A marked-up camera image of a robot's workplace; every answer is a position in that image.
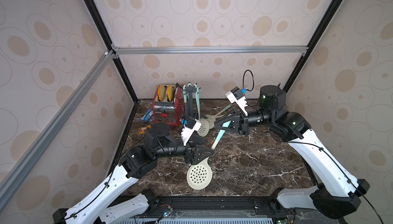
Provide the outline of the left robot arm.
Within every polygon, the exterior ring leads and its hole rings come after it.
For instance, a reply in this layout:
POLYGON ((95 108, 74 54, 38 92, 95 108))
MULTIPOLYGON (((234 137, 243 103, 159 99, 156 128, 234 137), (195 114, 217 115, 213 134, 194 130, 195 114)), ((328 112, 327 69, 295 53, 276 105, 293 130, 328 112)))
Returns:
POLYGON ((182 156, 185 163, 197 165, 215 153, 217 137, 211 148, 207 139, 195 131, 199 123, 191 122, 182 129, 181 137, 171 136, 170 125, 159 122, 145 131, 144 143, 129 149, 116 167, 88 196, 68 209, 53 214, 56 224, 118 224, 126 219, 157 208, 159 200, 146 189, 134 198, 112 206, 125 190, 137 183, 158 165, 159 158, 182 156))

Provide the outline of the grey utensil rack stand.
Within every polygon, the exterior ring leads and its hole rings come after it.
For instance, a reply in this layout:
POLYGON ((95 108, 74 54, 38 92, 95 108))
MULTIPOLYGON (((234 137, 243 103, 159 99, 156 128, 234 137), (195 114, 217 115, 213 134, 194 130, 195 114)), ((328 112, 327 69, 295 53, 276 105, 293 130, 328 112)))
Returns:
POLYGON ((194 112, 194 105, 193 105, 193 94, 196 93, 196 88, 194 87, 194 84, 189 83, 186 89, 186 92, 188 94, 188 100, 187 100, 187 115, 184 113, 183 120, 186 119, 187 117, 193 117, 195 119, 198 119, 198 112, 195 114, 194 112))

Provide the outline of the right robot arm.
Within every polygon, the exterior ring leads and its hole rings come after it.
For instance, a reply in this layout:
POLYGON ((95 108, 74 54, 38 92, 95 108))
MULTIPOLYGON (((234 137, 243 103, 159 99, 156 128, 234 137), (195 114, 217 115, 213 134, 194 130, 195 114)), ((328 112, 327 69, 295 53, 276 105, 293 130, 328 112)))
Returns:
POLYGON ((313 209, 330 219, 356 212, 370 184, 349 173, 317 137, 310 123, 299 113, 286 109, 287 93, 279 86, 263 86, 257 108, 247 111, 247 89, 233 88, 226 93, 237 110, 215 123, 216 129, 248 135, 252 127, 265 125, 268 131, 294 148, 320 178, 321 183, 303 189, 278 189, 270 202, 272 209, 313 209))

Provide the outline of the grey skimmer teal handle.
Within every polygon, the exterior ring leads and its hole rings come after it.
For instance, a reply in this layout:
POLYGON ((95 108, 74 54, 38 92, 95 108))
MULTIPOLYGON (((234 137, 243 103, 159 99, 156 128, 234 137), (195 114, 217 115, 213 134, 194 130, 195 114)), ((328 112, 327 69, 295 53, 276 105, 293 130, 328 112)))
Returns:
POLYGON ((183 99, 184 99, 184 113, 187 115, 187 112, 188 112, 188 110, 187 110, 188 94, 186 92, 187 86, 184 85, 182 89, 183 89, 183 99))

